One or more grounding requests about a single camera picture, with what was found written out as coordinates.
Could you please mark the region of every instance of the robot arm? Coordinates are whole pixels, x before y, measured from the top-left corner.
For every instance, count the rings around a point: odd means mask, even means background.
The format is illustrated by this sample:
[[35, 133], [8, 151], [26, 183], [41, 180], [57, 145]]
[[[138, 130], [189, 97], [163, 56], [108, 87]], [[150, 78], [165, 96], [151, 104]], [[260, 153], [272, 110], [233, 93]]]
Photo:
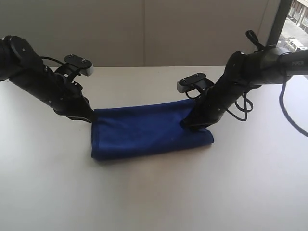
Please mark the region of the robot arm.
[[[285, 84], [293, 75], [308, 74], [308, 51], [290, 53], [286, 48], [275, 45], [262, 46], [253, 31], [247, 31], [247, 37], [257, 46], [258, 51], [252, 54], [235, 52], [227, 62], [224, 74], [214, 84], [206, 79], [205, 74], [198, 73], [178, 82], [178, 91], [187, 93], [197, 89], [200, 92], [195, 97], [196, 105], [189, 115], [181, 122], [185, 128], [198, 130], [217, 123], [228, 111], [241, 121], [247, 120], [247, 112], [252, 110], [252, 103], [246, 98], [251, 89], [263, 84]], [[283, 93], [280, 96], [282, 111], [289, 122], [302, 134], [302, 130], [287, 114], [283, 105]], [[240, 108], [236, 102], [243, 96], [245, 108]], [[245, 112], [245, 118], [238, 118], [228, 108], [234, 104]]]
[[65, 64], [53, 72], [30, 44], [17, 36], [0, 39], [0, 81], [9, 80], [70, 119], [93, 122], [94, 111], [74, 81], [80, 73], [91, 75], [90, 61], [69, 55]]

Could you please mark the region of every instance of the table surface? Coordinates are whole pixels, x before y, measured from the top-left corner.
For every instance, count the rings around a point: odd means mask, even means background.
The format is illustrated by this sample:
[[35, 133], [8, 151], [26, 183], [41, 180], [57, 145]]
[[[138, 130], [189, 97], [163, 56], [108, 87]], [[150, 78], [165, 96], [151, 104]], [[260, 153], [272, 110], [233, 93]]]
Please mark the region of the table surface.
[[[96, 68], [76, 81], [92, 108], [111, 108], [184, 99], [176, 83], [196, 72], [216, 81], [223, 67]], [[307, 89], [294, 77], [285, 96], [305, 129]], [[284, 118], [280, 90], [251, 91], [248, 121], [225, 114], [209, 147], [97, 163], [90, 124], [2, 82], [0, 230], [306, 231], [308, 139]]]

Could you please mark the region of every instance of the blue towel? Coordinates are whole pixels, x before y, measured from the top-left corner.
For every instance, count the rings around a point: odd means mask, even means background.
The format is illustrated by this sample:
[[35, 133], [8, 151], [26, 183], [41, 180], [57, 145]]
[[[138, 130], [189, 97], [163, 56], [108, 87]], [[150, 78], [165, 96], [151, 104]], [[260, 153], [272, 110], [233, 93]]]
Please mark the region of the blue towel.
[[147, 106], [96, 109], [92, 123], [92, 157], [98, 161], [167, 153], [209, 145], [210, 131], [183, 129], [180, 121], [194, 100]]

